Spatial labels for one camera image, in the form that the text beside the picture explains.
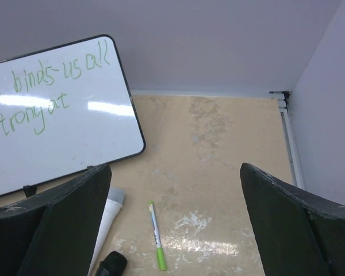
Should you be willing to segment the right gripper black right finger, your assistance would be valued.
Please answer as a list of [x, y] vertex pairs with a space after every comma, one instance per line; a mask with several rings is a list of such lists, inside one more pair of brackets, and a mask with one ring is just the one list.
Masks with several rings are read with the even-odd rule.
[[248, 163], [240, 179], [266, 275], [345, 275], [345, 205]]

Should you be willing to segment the green whiteboard marker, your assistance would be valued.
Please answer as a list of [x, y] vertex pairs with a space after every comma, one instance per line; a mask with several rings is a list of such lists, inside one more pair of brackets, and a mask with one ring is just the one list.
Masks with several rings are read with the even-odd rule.
[[157, 224], [157, 219], [156, 219], [156, 214], [155, 214], [155, 209], [154, 209], [154, 203], [152, 201], [148, 203], [148, 208], [149, 208], [149, 212], [151, 216], [151, 222], [152, 222], [154, 238], [155, 238], [155, 243], [156, 243], [156, 257], [157, 257], [158, 268], [161, 271], [167, 271], [166, 259], [165, 259], [164, 252], [162, 249], [162, 244], [160, 240], [160, 234], [159, 234], [159, 229], [158, 229], [158, 224]]

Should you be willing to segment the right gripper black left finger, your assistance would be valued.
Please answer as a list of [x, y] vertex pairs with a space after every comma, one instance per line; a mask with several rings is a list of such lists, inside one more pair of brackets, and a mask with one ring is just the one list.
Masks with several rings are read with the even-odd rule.
[[0, 275], [87, 275], [111, 177], [104, 164], [0, 207]]

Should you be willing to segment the white rectangular whiteboard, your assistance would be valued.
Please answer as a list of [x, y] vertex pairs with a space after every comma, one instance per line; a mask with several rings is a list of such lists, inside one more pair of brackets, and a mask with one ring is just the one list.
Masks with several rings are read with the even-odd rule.
[[0, 196], [145, 147], [111, 36], [0, 61]]

